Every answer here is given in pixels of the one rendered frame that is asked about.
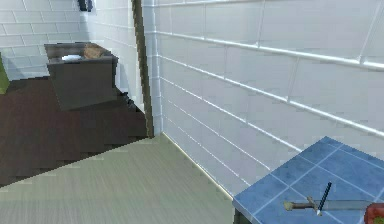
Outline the green furniture piece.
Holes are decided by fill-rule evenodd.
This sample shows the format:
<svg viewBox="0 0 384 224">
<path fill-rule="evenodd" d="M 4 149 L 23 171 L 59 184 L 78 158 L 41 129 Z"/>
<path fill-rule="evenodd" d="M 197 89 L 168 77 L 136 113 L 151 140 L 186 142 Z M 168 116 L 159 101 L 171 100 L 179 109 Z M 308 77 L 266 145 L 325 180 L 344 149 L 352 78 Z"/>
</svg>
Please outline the green furniture piece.
<svg viewBox="0 0 384 224">
<path fill-rule="evenodd" d="M 0 94 L 5 94 L 7 92 L 9 85 L 10 85 L 10 81 L 6 74 L 6 71 L 2 62 L 1 53 L 0 53 Z"/>
</svg>

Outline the brown bread loaf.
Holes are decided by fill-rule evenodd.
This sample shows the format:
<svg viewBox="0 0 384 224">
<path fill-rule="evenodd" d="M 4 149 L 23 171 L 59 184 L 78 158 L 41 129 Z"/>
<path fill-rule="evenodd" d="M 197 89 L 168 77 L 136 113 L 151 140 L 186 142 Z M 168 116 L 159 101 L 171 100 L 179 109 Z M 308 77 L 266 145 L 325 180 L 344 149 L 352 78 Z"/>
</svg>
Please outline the brown bread loaf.
<svg viewBox="0 0 384 224">
<path fill-rule="evenodd" d="M 102 48 L 99 48 L 99 47 L 87 46 L 84 49 L 84 57 L 87 59 L 99 58 L 103 55 L 103 53 L 104 53 L 104 50 Z"/>
</svg>

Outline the dark blue pencil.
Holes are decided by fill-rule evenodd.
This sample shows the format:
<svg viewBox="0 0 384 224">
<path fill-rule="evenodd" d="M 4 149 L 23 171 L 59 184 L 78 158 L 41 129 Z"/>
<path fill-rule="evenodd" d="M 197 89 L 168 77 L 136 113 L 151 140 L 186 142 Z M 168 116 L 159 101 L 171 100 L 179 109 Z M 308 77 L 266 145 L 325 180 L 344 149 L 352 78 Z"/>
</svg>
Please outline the dark blue pencil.
<svg viewBox="0 0 384 224">
<path fill-rule="evenodd" d="M 332 187 L 332 182 L 328 182 L 326 189 L 324 191 L 324 194 L 323 194 L 323 196 L 322 196 L 322 198 L 318 204 L 318 207 L 317 207 L 317 211 L 316 211 L 317 216 L 322 216 L 322 209 L 324 207 L 325 201 L 328 197 L 328 194 L 329 194 L 331 187 Z"/>
</svg>

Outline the blue tiled counter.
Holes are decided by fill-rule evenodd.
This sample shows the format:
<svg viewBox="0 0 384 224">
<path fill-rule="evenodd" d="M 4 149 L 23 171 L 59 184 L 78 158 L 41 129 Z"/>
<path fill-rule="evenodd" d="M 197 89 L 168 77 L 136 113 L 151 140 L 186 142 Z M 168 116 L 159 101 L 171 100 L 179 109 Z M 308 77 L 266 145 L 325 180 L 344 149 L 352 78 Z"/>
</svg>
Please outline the blue tiled counter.
<svg viewBox="0 0 384 224">
<path fill-rule="evenodd" d="M 246 164 L 250 186 L 234 196 L 233 224 L 364 224 L 365 210 L 286 211 L 284 201 L 328 200 L 384 203 L 384 161 L 329 137 L 283 162 L 272 171 Z"/>
</svg>

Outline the black wall fixture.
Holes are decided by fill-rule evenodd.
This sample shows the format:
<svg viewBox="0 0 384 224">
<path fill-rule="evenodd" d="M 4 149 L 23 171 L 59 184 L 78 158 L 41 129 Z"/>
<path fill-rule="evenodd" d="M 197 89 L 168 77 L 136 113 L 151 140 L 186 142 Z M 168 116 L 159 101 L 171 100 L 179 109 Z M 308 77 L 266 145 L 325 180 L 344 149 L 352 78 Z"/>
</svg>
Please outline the black wall fixture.
<svg viewBox="0 0 384 224">
<path fill-rule="evenodd" d="M 78 0 L 78 5 L 81 11 L 91 12 L 93 9 L 92 0 Z"/>
</svg>

